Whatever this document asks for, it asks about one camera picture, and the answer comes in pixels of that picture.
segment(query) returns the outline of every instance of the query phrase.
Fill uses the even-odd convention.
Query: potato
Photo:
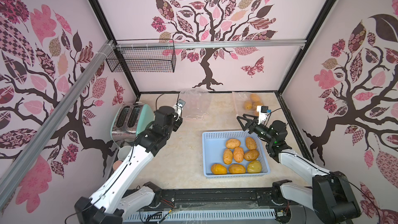
[[[246,161],[253,161],[256,160],[259,155],[260,153],[258,153],[257,150],[250,150],[243,155],[243,158],[245,158]]]
[[[231,164],[228,168],[229,173],[231,174],[244,174],[246,173],[246,169],[241,164]]]
[[[250,95],[250,99],[251,99],[252,102],[261,101],[260,96],[258,96],[258,94],[255,94],[255,93],[252,93],[252,94]]]
[[[232,151],[230,149],[225,149],[224,155],[222,156],[222,160],[224,161],[225,164],[231,164],[232,163]]]
[[[245,103],[243,103],[243,108],[245,110],[250,110],[251,109],[251,101],[245,101]]]
[[[228,140],[228,141],[225,143],[225,146],[226,146],[228,149],[235,149],[236,147],[240,146],[240,141],[237,140],[237,139],[235,139],[235,138],[231,138],[230,140]]]
[[[226,167],[219,163],[215,163],[211,166],[211,172],[213,172],[214,175],[225,175]]]
[[[257,149],[257,144],[256,144],[255,140],[252,137],[247,137],[246,138],[246,147],[249,150]]]
[[[248,164],[248,172],[249,173],[260,173],[262,170],[261,162],[258,160],[251,161]]]
[[[243,161],[243,148],[242,147],[236,147],[234,149],[234,159],[238,163]]]

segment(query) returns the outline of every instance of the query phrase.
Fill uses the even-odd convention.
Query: toaster slot
[[[127,127],[133,127],[135,125],[140,110],[141,110],[140,106],[135,106],[132,109],[132,113],[130,115],[129,122],[127,123]]]
[[[123,109],[120,111],[119,117],[118,117],[118,119],[117,119],[117,121],[116,121],[116,127],[120,128],[120,127],[123,126],[124,121],[126,120],[127,113],[128,113],[129,110],[130,110],[129,108],[130,108],[129,106],[125,106],[125,107],[123,107]]]

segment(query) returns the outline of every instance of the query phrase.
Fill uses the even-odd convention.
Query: aluminum rail
[[[0,180],[0,208],[5,205],[26,173],[36,162],[37,157],[50,140],[52,134],[57,130],[57,127],[59,127],[64,120],[83,89],[87,86],[102,62],[113,52],[113,47],[113,41],[107,40],[105,42],[92,61],[87,65],[84,72],[79,76],[75,84],[66,93],[65,97],[61,99],[57,107],[55,107],[52,114],[39,128],[36,135],[30,140],[26,147],[24,147],[21,154],[4,173]]]
[[[217,47],[265,47],[265,46],[304,46],[307,40],[304,39],[281,39],[281,40],[247,40],[247,41],[219,41],[219,42],[174,42],[174,48],[217,48]],[[117,48],[126,47],[172,47],[170,42],[151,43],[119,43]]]

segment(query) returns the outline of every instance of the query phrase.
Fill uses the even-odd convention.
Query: wire basket
[[[142,43],[117,47],[116,50],[114,50],[114,52],[112,52],[106,59],[111,72],[123,72],[122,65],[125,62],[130,72],[174,73],[174,69],[176,67],[174,41],[171,39],[156,40],[160,43],[165,43],[165,45],[159,47],[147,47],[146,43]]]

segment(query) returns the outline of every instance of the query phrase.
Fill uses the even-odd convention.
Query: white cup
[[[126,157],[129,155],[131,148],[131,146],[124,146],[120,148],[119,152],[117,153],[117,158],[121,161],[125,160]]]

